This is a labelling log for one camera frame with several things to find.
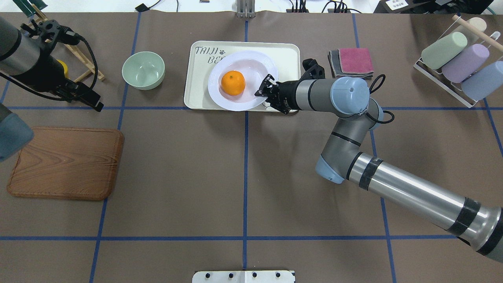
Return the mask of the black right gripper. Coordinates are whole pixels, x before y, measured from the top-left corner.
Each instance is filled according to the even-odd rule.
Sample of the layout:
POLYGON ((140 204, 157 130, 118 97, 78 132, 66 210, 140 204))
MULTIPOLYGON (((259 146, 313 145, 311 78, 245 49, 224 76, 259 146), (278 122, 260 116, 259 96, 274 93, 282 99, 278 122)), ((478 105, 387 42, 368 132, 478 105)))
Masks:
POLYGON ((275 110, 288 114, 292 110, 299 110, 299 105, 296 101, 296 91, 299 82, 275 82, 271 74, 267 74, 255 92, 255 97, 265 97, 265 102, 270 104, 270 107, 275 110))

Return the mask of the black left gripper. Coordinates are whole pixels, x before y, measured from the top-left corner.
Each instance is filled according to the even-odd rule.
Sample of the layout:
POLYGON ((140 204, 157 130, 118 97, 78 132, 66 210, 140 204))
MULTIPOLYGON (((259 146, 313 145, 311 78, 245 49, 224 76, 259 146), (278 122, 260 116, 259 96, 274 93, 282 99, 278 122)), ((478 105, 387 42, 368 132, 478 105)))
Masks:
POLYGON ((50 98, 55 101, 72 102, 78 100, 97 112, 101 112, 104 104, 100 101, 101 96, 96 93, 93 88, 98 81, 98 77, 93 78, 91 86, 87 86, 82 82, 73 82, 64 76, 50 77, 47 79, 48 92, 56 95, 56 98, 50 98))

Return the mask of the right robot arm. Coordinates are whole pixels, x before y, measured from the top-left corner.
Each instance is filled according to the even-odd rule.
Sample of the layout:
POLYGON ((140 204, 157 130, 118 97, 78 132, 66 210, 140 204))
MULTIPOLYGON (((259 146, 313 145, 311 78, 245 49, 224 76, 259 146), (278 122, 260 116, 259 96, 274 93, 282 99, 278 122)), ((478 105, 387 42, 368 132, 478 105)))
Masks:
POLYGON ((383 120, 386 110, 372 97, 364 79, 308 76, 278 82, 266 75, 255 95, 283 114, 297 110, 336 115, 338 120, 318 156, 318 175, 336 184, 353 182, 409 209, 482 256, 502 262, 502 207, 484 206, 384 161, 377 151, 363 149, 363 142, 387 122, 383 120))

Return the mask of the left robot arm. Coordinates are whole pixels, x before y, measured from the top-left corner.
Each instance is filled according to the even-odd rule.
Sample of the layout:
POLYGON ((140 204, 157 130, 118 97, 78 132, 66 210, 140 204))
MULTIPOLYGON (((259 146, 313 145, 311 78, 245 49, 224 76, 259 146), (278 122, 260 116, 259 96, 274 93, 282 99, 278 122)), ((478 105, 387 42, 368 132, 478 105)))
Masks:
POLYGON ((101 97, 94 91, 98 64, 88 41, 55 20, 32 21, 32 24, 32 28, 26 24, 16 28, 1 18, 1 77, 36 96, 53 101, 79 101, 97 112, 102 111, 101 97), (52 56, 60 42, 86 45, 94 69, 91 86, 66 77, 63 64, 52 56))

